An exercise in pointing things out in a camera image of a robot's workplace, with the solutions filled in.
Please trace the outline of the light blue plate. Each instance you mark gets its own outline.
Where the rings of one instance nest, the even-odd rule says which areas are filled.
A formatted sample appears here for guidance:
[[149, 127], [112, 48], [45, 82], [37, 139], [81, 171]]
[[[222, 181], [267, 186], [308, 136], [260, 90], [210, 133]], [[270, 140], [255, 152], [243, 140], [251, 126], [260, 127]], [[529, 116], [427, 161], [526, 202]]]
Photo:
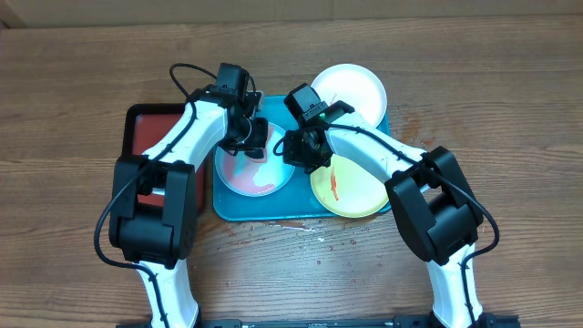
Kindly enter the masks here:
[[292, 177], [295, 167], [273, 154], [277, 141], [283, 138], [284, 129], [273, 123], [268, 127], [267, 146], [262, 159], [252, 159], [244, 153], [229, 155], [217, 148], [214, 155], [215, 170], [220, 180], [232, 191], [247, 197], [269, 195], [282, 188]]

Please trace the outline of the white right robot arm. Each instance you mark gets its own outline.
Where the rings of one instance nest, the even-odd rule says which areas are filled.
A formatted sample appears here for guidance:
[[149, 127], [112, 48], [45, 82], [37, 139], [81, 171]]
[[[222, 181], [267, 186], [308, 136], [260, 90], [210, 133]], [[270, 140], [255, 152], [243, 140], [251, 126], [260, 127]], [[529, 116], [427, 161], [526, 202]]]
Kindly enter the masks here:
[[484, 217], [453, 154], [406, 146], [342, 101], [285, 106], [299, 127], [279, 144], [284, 162], [312, 172], [338, 155], [382, 182], [402, 239], [427, 264], [432, 315], [444, 327], [476, 326], [482, 307], [471, 257]]

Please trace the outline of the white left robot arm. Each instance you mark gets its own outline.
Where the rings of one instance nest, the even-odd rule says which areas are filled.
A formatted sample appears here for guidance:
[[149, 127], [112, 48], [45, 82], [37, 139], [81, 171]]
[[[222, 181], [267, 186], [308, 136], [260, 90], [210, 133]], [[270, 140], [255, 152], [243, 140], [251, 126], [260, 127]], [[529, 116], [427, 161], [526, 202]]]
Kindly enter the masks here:
[[260, 92], [234, 96], [224, 88], [197, 89], [160, 141], [116, 162], [112, 198], [97, 224], [109, 226], [109, 241], [125, 258], [120, 267], [142, 279], [152, 327], [197, 322], [199, 306], [187, 270], [197, 229], [197, 170], [216, 146], [265, 148], [267, 121], [255, 115], [261, 98]]

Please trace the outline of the yellow plate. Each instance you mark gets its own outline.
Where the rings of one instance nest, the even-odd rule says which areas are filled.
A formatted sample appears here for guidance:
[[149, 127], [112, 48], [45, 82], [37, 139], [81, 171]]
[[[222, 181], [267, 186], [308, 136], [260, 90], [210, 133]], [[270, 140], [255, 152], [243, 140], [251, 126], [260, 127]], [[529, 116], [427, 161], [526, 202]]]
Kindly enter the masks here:
[[333, 155], [329, 167], [310, 175], [312, 191], [325, 209], [345, 218], [362, 218], [390, 208], [384, 184], [353, 161]]

